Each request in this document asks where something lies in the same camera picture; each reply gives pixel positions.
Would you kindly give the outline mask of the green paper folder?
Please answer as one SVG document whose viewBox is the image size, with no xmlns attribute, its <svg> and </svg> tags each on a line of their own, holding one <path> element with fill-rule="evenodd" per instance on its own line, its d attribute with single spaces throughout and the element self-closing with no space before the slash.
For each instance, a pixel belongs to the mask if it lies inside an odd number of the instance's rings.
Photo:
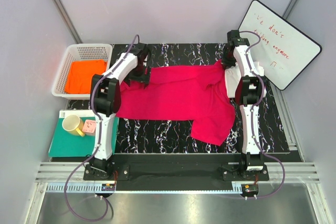
<svg viewBox="0 0 336 224">
<path fill-rule="evenodd" d="M 94 151 L 95 136 L 75 136 L 62 128 L 64 118 L 69 115 L 77 115 L 84 121 L 95 119 L 92 110 L 60 110 L 48 152 L 49 157 L 85 157 Z"/>
</svg>

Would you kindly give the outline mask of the pink eraser block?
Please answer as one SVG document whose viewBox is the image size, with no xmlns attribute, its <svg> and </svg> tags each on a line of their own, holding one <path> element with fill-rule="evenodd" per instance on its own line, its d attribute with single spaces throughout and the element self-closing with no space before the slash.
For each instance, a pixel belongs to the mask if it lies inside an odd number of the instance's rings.
<svg viewBox="0 0 336 224">
<path fill-rule="evenodd" d="M 97 128 L 97 124 L 96 124 L 95 120 L 86 119 L 84 121 L 82 131 L 87 136 L 95 136 L 96 135 L 96 128 Z"/>
</svg>

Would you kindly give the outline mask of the white plastic basket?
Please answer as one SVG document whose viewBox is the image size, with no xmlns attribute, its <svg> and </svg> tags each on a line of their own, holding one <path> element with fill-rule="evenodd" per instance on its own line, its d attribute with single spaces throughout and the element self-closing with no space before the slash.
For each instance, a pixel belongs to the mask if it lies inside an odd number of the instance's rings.
<svg viewBox="0 0 336 224">
<path fill-rule="evenodd" d="M 110 44 L 73 44 L 67 47 L 56 74 L 51 93 L 68 100 L 88 100 L 91 79 L 109 67 Z"/>
</svg>

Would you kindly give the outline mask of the folded white t shirt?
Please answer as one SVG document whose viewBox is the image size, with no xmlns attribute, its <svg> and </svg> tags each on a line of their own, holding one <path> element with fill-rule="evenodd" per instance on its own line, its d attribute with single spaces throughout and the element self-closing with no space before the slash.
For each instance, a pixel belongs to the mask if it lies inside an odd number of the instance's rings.
<svg viewBox="0 0 336 224">
<path fill-rule="evenodd" d="M 235 97 L 235 92 L 240 79 L 241 74 L 237 63 L 234 67 L 230 67 L 225 70 L 225 84 L 228 98 L 233 99 Z"/>
</svg>

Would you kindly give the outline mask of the black marbled table mat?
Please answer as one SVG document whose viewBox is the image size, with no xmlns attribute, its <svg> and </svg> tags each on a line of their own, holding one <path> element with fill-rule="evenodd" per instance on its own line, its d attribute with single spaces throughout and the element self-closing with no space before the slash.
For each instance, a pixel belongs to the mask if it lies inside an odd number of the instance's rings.
<svg viewBox="0 0 336 224">
<path fill-rule="evenodd" d="M 223 54 L 223 44 L 152 44 L 150 67 L 177 65 L 212 65 Z M 290 152 L 285 127 L 281 121 L 270 83 L 259 105 L 259 140 L 264 151 L 274 154 Z M 210 145 L 191 137 L 192 121 L 143 121 L 120 119 L 116 153 L 237 153 L 241 151 L 243 123 L 234 100 L 235 123 L 227 140 Z"/>
</svg>

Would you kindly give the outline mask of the crimson red t shirt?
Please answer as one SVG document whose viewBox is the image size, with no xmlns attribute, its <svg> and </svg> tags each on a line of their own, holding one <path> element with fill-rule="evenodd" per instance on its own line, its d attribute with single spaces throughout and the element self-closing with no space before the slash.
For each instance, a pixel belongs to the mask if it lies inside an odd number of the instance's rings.
<svg viewBox="0 0 336 224">
<path fill-rule="evenodd" d="M 150 83 L 121 85 L 117 117 L 129 120 L 191 120 L 191 137 L 222 145 L 233 127 L 235 109 L 226 91 L 220 61 L 207 66 L 152 68 Z"/>
</svg>

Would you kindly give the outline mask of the orange t shirt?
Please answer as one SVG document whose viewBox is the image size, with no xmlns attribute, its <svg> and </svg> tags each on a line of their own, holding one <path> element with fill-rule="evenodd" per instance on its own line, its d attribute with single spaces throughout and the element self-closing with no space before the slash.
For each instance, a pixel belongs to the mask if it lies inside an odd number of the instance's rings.
<svg viewBox="0 0 336 224">
<path fill-rule="evenodd" d="M 70 66 L 64 91 L 67 94 L 89 94 L 92 77 L 103 74 L 106 67 L 107 62 L 102 59 L 74 61 Z"/>
</svg>

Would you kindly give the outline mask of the white whiteboard black frame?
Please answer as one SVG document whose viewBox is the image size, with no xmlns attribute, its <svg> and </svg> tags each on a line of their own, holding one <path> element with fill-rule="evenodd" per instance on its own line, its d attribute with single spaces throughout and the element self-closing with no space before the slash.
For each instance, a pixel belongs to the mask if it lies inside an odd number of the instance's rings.
<svg viewBox="0 0 336 224">
<path fill-rule="evenodd" d="M 251 56 L 279 90 L 285 90 L 322 52 L 319 43 L 259 0 L 251 2 L 238 30 L 251 44 L 260 37 Z"/>
</svg>

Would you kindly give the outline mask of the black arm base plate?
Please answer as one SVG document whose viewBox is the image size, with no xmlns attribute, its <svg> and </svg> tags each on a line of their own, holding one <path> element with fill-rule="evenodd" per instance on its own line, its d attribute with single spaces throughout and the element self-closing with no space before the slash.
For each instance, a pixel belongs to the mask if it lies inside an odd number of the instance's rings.
<svg viewBox="0 0 336 224">
<path fill-rule="evenodd" d="M 212 177 L 224 181 L 269 180 L 264 158 L 258 154 L 115 154 L 100 168 L 97 161 L 85 166 L 84 180 L 127 181 L 141 176 L 159 178 Z"/>
</svg>

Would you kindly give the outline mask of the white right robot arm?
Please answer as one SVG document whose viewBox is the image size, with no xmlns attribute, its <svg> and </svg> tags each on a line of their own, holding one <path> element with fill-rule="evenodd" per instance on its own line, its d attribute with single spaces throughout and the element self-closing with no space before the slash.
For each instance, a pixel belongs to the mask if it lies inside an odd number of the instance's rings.
<svg viewBox="0 0 336 224">
<path fill-rule="evenodd" d="M 250 44 L 242 38 L 241 31 L 227 33 L 224 44 L 222 66 L 225 71 L 227 96 L 239 106 L 243 123 L 243 143 L 239 167 L 235 173 L 244 180 L 250 180 L 264 169 L 263 151 L 259 144 L 259 105 L 265 97 L 264 71 L 253 62 Z"/>
</svg>

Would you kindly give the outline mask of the aluminium frame rail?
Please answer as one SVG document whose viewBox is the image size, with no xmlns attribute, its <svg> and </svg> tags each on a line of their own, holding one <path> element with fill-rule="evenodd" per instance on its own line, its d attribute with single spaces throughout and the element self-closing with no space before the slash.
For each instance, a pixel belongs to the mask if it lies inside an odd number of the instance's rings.
<svg viewBox="0 0 336 224">
<path fill-rule="evenodd" d="M 43 162 L 41 163 L 35 181 L 64 182 L 71 172 L 70 180 L 81 182 L 84 175 L 92 175 L 83 166 L 75 170 L 78 163 Z M 221 165 L 218 163 L 128 163 L 115 164 L 118 181 L 130 181 L 141 178 L 214 178 L 224 181 L 248 181 L 259 183 L 280 183 L 283 174 L 286 183 L 319 183 L 320 179 L 313 163 L 283 163 L 285 172 L 277 163 L 266 163 L 266 168 L 259 175 L 252 175 L 244 179 L 235 173 L 235 164 Z"/>
</svg>

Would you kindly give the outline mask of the cream yellow mug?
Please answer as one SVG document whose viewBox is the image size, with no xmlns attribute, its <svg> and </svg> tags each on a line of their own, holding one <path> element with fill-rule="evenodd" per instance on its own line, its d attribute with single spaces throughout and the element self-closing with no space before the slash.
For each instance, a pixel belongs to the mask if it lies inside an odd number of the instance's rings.
<svg viewBox="0 0 336 224">
<path fill-rule="evenodd" d="M 84 126 L 83 120 L 77 115 L 69 115 L 63 119 L 62 128 L 69 134 L 84 137 L 85 133 L 82 131 Z"/>
</svg>

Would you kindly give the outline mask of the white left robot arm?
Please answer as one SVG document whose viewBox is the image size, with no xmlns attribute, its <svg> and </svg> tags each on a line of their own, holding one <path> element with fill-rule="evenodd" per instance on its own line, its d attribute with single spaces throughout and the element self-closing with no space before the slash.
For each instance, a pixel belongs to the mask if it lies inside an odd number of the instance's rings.
<svg viewBox="0 0 336 224">
<path fill-rule="evenodd" d="M 103 74 L 95 74 L 91 81 L 90 104 L 95 114 L 95 147 L 90 168 L 103 180 L 113 175 L 112 135 L 116 113 L 121 107 L 121 89 L 123 81 L 127 85 L 136 81 L 147 86 L 150 82 L 151 68 L 145 64 L 151 57 L 147 44 L 130 45 L 119 59 Z"/>
</svg>

